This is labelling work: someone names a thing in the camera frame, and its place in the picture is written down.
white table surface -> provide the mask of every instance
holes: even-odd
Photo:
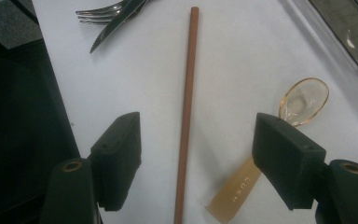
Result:
[[[330,97],[298,129],[327,150],[327,163],[358,162],[358,72],[344,54],[329,51],[337,45],[322,41],[331,36],[317,35],[300,1],[150,0],[89,54],[103,27],[79,23],[75,11],[114,2],[34,0],[81,156],[118,116],[141,113],[143,163],[123,208],[102,211],[105,224],[173,221],[193,6],[200,25],[185,223],[217,223],[204,206],[251,155],[256,113],[277,115],[283,95],[302,78],[322,79]],[[315,207],[290,212],[262,175],[231,223],[315,223]]]

plastic spoon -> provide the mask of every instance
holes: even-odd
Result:
[[[329,95],[327,85],[310,77],[297,82],[282,98],[279,117],[294,127],[310,121],[324,107]],[[206,207],[221,223],[228,223],[240,210],[261,171],[250,157],[234,173]]]

chopstick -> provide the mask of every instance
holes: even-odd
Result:
[[[188,45],[187,45],[185,100],[184,100],[183,114],[182,114],[182,132],[181,132],[180,151],[179,151],[178,176],[177,176],[177,183],[176,183],[175,214],[173,220],[174,224],[181,224],[183,220],[188,138],[190,134],[191,103],[193,97],[194,68],[196,63],[198,26],[199,26],[199,8],[192,7],[191,14],[190,14],[190,31],[188,35]]]

silverware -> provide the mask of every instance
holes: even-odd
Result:
[[[123,0],[109,7],[92,10],[80,10],[76,14],[82,23],[107,25],[130,0]]]
[[[80,15],[80,22],[91,24],[107,24],[101,31],[91,47],[92,53],[100,44],[112,34],[123,22],[136,17],[144,8],[148,0],[123,0],[110,7],[103,7],[93,10],[77,11]]]

fork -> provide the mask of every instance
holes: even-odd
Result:
[[[130,0],[123,0],[109,7],[102,7],[92,10],[79,10],[76,12],[76,14],[79,15],[78,18],[82,23],[107,25],[129,2]],[[125,21],[129,21],[136,17],[138,13],[141,12],[141,10],[144,8],[146,3],[147,0],[135,11],[133,11],[133,13]]]

